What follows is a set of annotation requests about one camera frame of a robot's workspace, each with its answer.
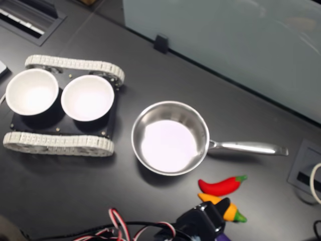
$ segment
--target plastic toy vegetable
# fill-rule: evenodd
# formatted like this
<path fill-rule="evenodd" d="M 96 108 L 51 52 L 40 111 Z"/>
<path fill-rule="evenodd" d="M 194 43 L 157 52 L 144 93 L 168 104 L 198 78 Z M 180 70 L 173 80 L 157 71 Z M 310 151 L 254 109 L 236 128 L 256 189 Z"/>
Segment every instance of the plastic toy vegetable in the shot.
<path fill-rule="evenodd" d="M 205 193 L 199 193 L 198 196 L 203 202 L 211 201 L 213 204 L 216 204 L 222 200 L 220 197 L 216 197 L 216 196 L 205 194 Z M 246 217 L 244 217 L 239 212 L 236 205 L 233 203 L 230 204 L 230 206 L 226 210 L 223 218 L 225 221 L 235 221 L 235 222 L 246 222 L 247 221 Z"/>
<path fill-rule="evenodd" d="M 231 192 L 234 192 L 236 189 L 239 188 L 241 183 L 247 179 L 247 175 L 237 176 L 237 177 L 230 177 L 224 181 L 218 183 L 207 183 L 203 180 L 199 180 L 199 187 L 202 192 L 211 194 L 214 196 L 223 196 L 227 195 Z"/>

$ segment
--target white bowl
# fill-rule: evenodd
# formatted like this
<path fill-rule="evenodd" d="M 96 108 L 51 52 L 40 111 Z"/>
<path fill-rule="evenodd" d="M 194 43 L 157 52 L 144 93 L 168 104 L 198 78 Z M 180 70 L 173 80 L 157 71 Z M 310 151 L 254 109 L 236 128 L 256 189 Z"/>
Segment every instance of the white bowl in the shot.
<path fill-rule="evenodd" d="M 59 86 L 55 76 L 43 69 L 29 69 L 17 74 L 8 84 L 6 101 L 21 115 L 40 114 L 55 102 Z"/>
<path fill-rule="evenodd" d="M 96 75 L 83 75 L 66 86 L 61 105 L 72 119 L 89 122 L 105 115 L 114 97 L 114 90 L 107 80 Z"/>

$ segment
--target frosted glass panel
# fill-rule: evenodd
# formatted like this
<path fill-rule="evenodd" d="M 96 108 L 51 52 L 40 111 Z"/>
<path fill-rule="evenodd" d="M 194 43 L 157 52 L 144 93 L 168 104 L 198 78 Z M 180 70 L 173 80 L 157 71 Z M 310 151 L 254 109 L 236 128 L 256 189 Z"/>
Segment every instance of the frosted glass panel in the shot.
<path fill-rule="evenodd" d="M 321 123 L 321 5 L 124 0 L 126 26 Z"/>

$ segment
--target black desk surface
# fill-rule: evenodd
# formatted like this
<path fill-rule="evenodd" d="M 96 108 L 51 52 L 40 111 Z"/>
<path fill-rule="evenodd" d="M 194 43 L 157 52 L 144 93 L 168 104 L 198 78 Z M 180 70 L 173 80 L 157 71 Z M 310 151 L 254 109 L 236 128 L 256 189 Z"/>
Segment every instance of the black desk surface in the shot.
<path fill-rule="evenodd" d="M 31 54 L 47 54 L 119 65 L 126 74 L 119 97 L 111 158 L 27 155 L 0 146 L 0 213 L 31 237 L 63 234 L 110 223 L 108 207 L 126 220 L 174 222 L 200 203 L 197 180 L 248 174 L 229 197 L 248 218 L 228 223 L 233 240 L 308 240 L 320 206 L 300 201 L 287 177 L 301 141 L 321 145 L 321 130 L 220 78 L 171 55 L 72 1 L 56 1 L 68 18 L 42 46 L 0 28 L 0 58 L 12 75 L 1 80 L 0 94 L 24 69 Z M 157 176 L 136 160 L 130 131 L 150 104 L 177 100 L 203 116 L 211 138 L 261 141 L 288 146 L 288 157 L 207 156 L 193 172 Z M 0 106 L 0 137 L 10 131 L 12 111 Z"/>

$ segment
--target green pepper stem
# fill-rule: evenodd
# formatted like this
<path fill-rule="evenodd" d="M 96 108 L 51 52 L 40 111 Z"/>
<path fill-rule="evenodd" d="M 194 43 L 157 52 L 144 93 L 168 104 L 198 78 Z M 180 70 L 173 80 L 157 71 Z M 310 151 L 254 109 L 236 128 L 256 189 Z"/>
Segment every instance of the green pepper stem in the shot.
<path fill-rule="evenodd" d="M 247 179 L 247 175 L 235 177 L 235 181 L 237 181 L 237 182 L 243 182 L 246 179 Z"/>
<path fill-rule="evenodd" d="M 234 216 L 234 221 L 236 221 L 236 222 L 246 222 L 247 219 L 237 209 L 236 213 L 235 213 L 235 216 Z"/>

